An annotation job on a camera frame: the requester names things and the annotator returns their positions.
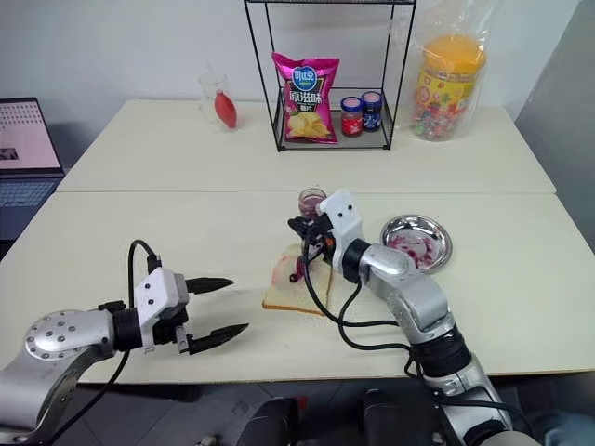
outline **silver plate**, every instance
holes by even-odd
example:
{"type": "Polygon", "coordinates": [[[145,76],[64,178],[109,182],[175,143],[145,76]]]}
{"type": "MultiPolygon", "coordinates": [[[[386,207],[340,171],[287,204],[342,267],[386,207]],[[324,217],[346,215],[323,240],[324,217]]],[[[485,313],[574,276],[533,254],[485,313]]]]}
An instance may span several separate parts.
{"type": "Polygon", "coordinates": [[[380,242],[409,254],[423,272],[436,271],[453,254],[448,232],[426,216],[396,216],[382,228],[380,242]]]}

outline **orange lid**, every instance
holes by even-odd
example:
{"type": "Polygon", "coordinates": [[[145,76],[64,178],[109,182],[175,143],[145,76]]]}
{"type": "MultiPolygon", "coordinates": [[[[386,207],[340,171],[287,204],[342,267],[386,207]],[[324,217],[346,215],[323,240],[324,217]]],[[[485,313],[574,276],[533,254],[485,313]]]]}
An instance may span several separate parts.
{"type": "Polygon", "coordinates": [[[442,72],[477,72],[485,53],[477,41],[462,34],[443,35],[424,46],[426,65],[442,72]]]}

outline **potato chips bag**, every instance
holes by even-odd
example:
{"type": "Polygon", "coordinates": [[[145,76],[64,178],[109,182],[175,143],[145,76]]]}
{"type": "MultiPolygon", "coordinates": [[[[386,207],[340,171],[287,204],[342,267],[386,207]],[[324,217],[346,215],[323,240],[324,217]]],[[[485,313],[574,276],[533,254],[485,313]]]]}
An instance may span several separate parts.
{"type": "Polygon", "coordinates": [[[272,61],[285,79],[285,138],[337,143],[328,92],[335,80],[338,59],[291,60],[272,53],[272,61]]]}

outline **clear plastic bag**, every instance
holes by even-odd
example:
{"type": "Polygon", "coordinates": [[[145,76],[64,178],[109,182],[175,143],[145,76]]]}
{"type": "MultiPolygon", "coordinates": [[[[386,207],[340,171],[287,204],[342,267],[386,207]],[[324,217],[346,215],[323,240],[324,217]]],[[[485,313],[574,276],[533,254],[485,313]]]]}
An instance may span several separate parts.
{"type": "Polygon", "coordinates": [[[400,131],[426,140],[467,132],[490,58],[488,37],[498,3],[424,2],[409,44],[397,119],[400,131]]]}

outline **blue jar lid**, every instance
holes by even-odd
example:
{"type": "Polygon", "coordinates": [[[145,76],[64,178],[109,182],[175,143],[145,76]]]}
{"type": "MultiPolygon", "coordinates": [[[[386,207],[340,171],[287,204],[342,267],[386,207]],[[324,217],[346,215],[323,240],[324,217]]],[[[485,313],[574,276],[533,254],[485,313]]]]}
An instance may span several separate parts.
{"type": "Polygon", "coordinates": [[[347,96],[341,100],[341,109],[345,112],[359,112],[362,109],[362,101],[355,96],[347,96]]]}
{"type": "Polygon", "coordinates": [[[377,91],[366,91],[362,94],[362,102],[367,107],[380,107],[382,105],[382,96],[377,91]]]}

